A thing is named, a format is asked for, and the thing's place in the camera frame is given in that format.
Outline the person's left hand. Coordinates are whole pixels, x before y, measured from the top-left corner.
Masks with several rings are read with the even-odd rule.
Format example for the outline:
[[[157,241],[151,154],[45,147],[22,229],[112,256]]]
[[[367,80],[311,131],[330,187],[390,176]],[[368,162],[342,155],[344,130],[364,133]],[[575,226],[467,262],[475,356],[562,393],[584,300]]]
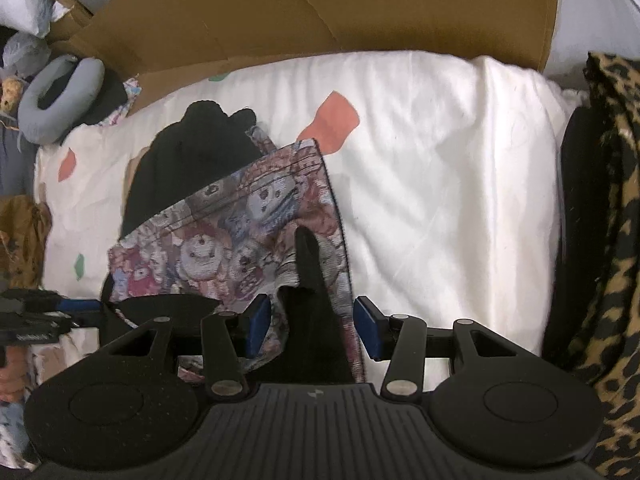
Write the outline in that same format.
[[[0,370],[0,400],[20,402],[23,399],[28,379],[28,348],[6,347],[6,362]]]

